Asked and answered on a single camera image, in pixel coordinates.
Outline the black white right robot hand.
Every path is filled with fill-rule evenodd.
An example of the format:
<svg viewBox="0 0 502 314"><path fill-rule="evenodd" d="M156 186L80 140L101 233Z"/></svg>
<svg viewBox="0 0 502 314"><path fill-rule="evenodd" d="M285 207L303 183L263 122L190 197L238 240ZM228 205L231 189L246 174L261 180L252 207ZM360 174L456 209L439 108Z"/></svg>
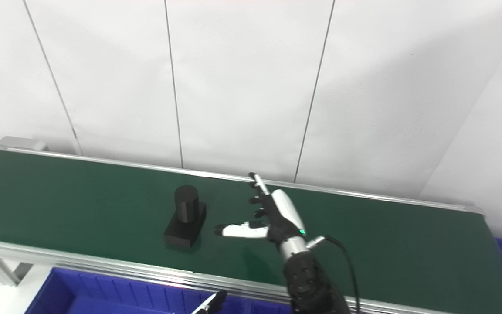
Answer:
<svg viewBox="0 0 502 314"><path fill-rule="evenodd" d="M281 189L269 191L257 173L249 173L250 186L257 195L249 199L252 205L261 205L254 213L255 218L266 221L246 221L240 224L220 224L214 227L214 234L223 237L262 239L280 245L293 237L305 236L305 225L295 205Z"/></svg>

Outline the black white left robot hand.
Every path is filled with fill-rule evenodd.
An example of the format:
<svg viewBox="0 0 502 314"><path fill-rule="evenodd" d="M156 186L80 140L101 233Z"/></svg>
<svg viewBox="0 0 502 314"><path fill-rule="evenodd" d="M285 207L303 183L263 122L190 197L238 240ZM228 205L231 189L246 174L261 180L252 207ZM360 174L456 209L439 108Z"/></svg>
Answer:
<svg viewBox="0 0 502 314"><path fill-rule="evenodd" d="M219 290L204 300L191 314L215 314L222 310L227 290Z"/></svg>

